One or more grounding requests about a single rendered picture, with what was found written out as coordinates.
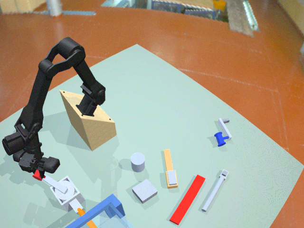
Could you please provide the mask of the pale blue cylinder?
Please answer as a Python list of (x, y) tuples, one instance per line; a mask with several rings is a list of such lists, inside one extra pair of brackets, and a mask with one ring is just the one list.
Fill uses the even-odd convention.
[(144, 167), (144, 156), (143, 154), (137, 152), (131, 156), (131, 166), (134, 172), (142, 172)]

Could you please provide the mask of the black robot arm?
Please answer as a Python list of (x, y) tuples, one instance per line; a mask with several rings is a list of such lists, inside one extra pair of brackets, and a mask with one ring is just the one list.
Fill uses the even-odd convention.
[[(52, 64), (57, 54), (66, 60)], [(59, 72), (71, 67), (75, 69), (83, 81), (81, 88), (82, 93), (85, 94), (76, 107), (81, 114), (94, 117), (97, 106), (101, 106), (105, 102), (105, 87), (95, 79), (85, 62), (85, 57), (84, 47), (67, 37), (56, 43), (39, 63), (29, 102), (14, 125), (16, 132), (2, 139), (4, 150), (9, 156), (24, 149), (25, 146), (31, 148), (39, 144), (38, 132), (42, 129), (43, 124), (44, 101), (52, 78)], [(21, 124), (25, 126), (25, 129)], [(39, 163), (40, 159), (36, 152), (29, 154), (25, 151), (19, 161), (19, 166), (23, 171), (31, 173), (33, 170), (37, 170)]]

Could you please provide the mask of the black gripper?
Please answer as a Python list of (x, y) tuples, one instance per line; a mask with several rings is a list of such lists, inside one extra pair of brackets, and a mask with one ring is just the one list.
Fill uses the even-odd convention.
[(13, 154), (13, 160), (15, 162), (19, 162), (21, 157), (25, 154), (25, 151), (29, 154), (34, 154), (36, 152), (40, 159), (40, 163), (37, 170), (39, 171), (41, 179), (43, 179), (45, 172), (54, 173), (56, 169), (58, 169), (58, 167), (60, 166), (60, 161), (59, 159), (54, 157), (49, 157), (49, 158), (42, 157), (44, 153), (41, 152), (40, 149), (41, 146), (42, 146), (41, 142), (39, 142), (37, 146), (31, 148), (25, 146), (24, 149)]

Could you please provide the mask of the pale blue square block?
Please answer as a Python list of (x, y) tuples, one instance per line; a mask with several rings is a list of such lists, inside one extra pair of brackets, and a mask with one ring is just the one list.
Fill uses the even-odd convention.
[(157, 195), (158, 192), (147, 179), (133, 187), (132, 191), (142, 204)]

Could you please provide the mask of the red flat bar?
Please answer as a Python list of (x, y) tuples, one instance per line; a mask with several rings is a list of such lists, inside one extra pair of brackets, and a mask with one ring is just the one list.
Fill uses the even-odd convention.
[(180, 202), (179, 206), (177, 207), (176, 211), (172, 215), (169, 221), (179, 225), (181, 220), (183, 219), (185, 213), (187, 212), (188, 208), (192, 204), (194, 198), (196, 197), (198, 191), (200, 190), (205, 178), (197, 175), (195, 180), (193, 181), (192, 185), (190, 186), (189, 190), (187, 191), (186, 195), (184, 196), (183, 200)]

